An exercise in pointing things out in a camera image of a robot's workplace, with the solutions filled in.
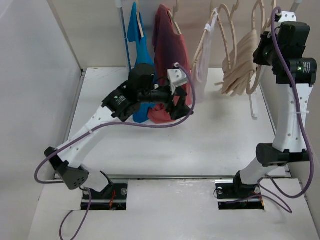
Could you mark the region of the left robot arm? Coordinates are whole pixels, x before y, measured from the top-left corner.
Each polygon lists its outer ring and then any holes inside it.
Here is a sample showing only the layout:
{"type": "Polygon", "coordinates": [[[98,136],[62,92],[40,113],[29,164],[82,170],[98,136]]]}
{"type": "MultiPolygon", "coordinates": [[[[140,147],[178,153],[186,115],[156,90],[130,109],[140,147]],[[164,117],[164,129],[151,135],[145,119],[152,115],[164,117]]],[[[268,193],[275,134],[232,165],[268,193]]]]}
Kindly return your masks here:
{"type": "Polygon", "coordinates": [[[186,84],[194,86],[190,74],[179,63],[167,70],[166,83],[155,82],[155,68],[140,63],[133,68],[128,79],[113,90],[98,107],[89,121],[68,141],[60,146],[49,147],[44,152],[55,172],[69,190],[94,191],[100,198],[111,195],[113,182],[103,172],[84,165],[90,151],[106,136],[110,126],[137,126],[127,120],[137,113],[142,104],[163,104],[172,124],[160,128],[175,127],[193,114],[194,106],[188,106],[186,84]]]}

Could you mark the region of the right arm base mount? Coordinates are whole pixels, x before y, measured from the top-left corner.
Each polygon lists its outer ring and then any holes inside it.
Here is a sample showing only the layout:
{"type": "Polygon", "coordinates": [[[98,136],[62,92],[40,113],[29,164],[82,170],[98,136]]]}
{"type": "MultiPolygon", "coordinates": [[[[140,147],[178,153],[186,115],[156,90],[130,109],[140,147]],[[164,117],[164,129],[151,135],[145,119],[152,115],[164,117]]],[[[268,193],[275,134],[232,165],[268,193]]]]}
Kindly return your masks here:
{"type": "Polygon", "coordinates": [[[231,179],[215,181],[214,196],[219,210],[264,210],[261,190],[257,184],[240,185],[231,179]]]}

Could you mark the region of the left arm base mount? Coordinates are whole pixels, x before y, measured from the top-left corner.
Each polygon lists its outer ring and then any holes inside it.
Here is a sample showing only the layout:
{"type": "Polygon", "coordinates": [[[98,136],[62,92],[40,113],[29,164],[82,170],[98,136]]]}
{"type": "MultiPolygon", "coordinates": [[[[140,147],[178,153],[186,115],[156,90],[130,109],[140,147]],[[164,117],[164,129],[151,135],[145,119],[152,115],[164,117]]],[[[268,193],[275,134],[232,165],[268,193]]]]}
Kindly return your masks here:
{"type": "Polygon", "coordinates": [[[128,183],[116,182],[111,193],[102,196],[100,192],[91,192],[91,211],[125,211],[127,209],[128,183]]]}

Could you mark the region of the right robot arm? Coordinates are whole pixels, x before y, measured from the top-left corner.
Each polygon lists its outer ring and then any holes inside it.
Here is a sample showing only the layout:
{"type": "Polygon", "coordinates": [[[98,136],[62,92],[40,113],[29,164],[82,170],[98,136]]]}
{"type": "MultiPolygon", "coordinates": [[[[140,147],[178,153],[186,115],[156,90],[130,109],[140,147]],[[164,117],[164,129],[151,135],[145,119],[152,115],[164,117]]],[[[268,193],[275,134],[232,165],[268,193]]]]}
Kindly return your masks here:
{"type": "Polygon", "coordinates": [[[260,143],[255,159],[234,177],[231,191],[243,197],[272,170],[288,163],[309,162],[310,172],[302,190],[311,186],[315,164],[305,130],[307,108],[317,78],[317,62],[303,53],[310,26],[286,21],[264,32],[253,54],[254,63],[271,66],[279,92],[277,130],[273,143],[260,143]]]}

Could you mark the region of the beige trousers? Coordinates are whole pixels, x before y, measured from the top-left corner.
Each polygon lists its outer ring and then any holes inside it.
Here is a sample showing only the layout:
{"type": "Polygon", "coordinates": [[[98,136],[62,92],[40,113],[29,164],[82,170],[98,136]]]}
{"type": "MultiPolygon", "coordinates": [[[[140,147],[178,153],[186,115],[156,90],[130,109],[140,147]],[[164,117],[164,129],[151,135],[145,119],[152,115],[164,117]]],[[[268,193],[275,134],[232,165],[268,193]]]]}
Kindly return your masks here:
{"type": "Polygon", "coordinates": [[[251,95],[258,87],[259,80],[251,84],[251,79],[257,72],[257,64],[254,63],[254,52],[258,48],[259,38],[257,30],[247,33],[237,44],[237,54],[230,53],[230,60],[235,60],[235,67],[229,69],[225,58],[222,62],[223,82],[221,93],[230,94],[232,97],[247,93],[251,95]]]}

